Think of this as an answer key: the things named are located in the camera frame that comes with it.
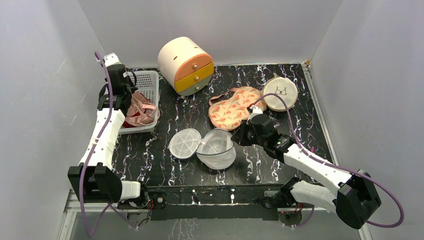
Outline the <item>red bra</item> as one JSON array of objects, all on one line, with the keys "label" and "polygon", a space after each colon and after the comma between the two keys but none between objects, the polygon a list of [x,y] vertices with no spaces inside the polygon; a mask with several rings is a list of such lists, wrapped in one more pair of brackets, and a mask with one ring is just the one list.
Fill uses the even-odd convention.
[{"label": "red bra", "polygon": [[125,120],[122,124],[123,128],[135,128],[137,125],[132,120]]}]

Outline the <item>white mesh laundry bag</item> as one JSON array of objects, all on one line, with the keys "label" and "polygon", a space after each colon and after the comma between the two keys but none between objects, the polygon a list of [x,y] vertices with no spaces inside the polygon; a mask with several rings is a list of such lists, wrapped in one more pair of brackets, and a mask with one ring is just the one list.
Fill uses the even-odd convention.
[{"label": "white mesh laundry bag", "polygon": [[237,155],[232,134],[221,128],[214,128],[205,136],[194,128],[181,130],[171,138],[168,149],[173,157],[180,160],[196,155],[212,170],[230,167]]}]

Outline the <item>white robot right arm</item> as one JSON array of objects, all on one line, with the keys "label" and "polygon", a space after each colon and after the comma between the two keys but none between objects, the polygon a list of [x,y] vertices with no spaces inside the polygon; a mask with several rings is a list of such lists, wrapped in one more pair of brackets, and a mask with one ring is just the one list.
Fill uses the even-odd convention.
[{"label": "white robot right arm", "polygon": [[360,170],[359,175],[355,175],[317,162],[317,155],[304,153],[295,139],[279,133],[265,114],[242,120],[231,140],[244,147],[261,146],[271,158],[317,181],[312,184],[293,177],[274,195],[265,194],[266,207],[295,207],[298,203],[307,203],[336,213],[346,225],[359,230],[382,204],[374,184],[368,180],[368,173]]}]

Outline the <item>white plastic basket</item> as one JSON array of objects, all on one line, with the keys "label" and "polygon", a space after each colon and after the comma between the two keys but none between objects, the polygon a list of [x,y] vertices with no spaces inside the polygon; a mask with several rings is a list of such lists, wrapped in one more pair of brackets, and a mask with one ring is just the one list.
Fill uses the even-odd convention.
[{"label": "white plastic basket", "polygon": [[[159,107],[159,74],[154,70],[134,70],[128,71],[128,77],[136,87],[136,92],[141,93],[149,102],[156,107]],[[122,127],[119,130],[120,135],[125,134],[137,134],[152,132],[158,123],[160,112],[156,112],[154,115],[154,121],[152,124],[140,127]]]}]

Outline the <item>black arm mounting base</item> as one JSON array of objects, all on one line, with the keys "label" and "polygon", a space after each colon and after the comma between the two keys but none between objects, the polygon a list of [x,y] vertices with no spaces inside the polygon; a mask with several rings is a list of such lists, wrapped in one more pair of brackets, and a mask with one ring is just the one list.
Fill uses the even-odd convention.
[{"label": "black arm mounting base", "polygon": [[174,219],[262,219],[297,225],[310,205],[284,203],[280,184],[142,186],[138,198],[118,204],[120,210],[147,212],[153,221]]}]

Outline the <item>pink bra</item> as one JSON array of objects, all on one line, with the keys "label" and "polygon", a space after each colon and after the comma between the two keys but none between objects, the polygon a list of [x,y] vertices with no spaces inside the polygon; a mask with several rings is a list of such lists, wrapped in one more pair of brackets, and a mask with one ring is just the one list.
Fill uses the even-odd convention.
[{"label": "pink bra", "polygon": [[136,127],[147,127],[155,122],[159,113],[159,108],[156,105],[152,104],[143,94],[136,91],[132,94],[131,105],[125,120],[133,121]]}]

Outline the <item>cream round drawer cabinet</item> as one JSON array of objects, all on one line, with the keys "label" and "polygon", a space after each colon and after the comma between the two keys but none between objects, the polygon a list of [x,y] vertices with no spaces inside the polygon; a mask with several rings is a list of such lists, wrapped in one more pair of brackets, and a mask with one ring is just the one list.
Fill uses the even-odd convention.
[{"label": "cream round drawer cabinet", "polygon": [[214,74],[211,55],[186,36],[166,43],[158,54],[157,62],[163,77],[182,97],[208,86]]}]

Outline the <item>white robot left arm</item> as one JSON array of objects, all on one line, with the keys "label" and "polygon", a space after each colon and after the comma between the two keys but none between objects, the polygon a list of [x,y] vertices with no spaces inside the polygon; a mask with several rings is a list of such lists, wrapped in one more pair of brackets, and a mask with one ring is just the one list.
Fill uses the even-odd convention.
[{"label": "white robot left arm", "polygon": [[121,63],[102,65],[106,85],[100,90],[96,122],[88,147],[68,179],[80,203],[118,203],[130,200],[137,208],[149,203],[139,181],[121,180],[112,170],[119,131],[131,106],[134,86]]}]

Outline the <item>floral peach bra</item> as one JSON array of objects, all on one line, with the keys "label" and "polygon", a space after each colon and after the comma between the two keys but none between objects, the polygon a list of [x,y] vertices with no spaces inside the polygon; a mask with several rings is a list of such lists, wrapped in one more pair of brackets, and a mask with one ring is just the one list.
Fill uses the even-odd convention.
[{"label": "floral peach bra", "polygon": [[208,116],[216,128],[232,131],[250,116],[249,107],[262,96],[261,91],[250,86],[231,88],[227,92],[211,97]]}]

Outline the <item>round beige mesh pouch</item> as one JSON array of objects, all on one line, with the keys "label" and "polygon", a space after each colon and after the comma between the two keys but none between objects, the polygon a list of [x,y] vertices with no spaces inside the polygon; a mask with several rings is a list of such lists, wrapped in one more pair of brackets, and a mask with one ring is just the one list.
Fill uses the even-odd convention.
[{"label": "round beige mesh pouch", "polygon": [[285,112],[291,109],[298,100],[298,88],[295,83],[289,78],[279,76],[276,73],[273,73],[273,78],[265,83],[261,93],[262,95],[271,93],[276,94],[283,99],[286,107],[281,100],[274,95],[266,96],[263,99],[267,107],[276,112]]}]

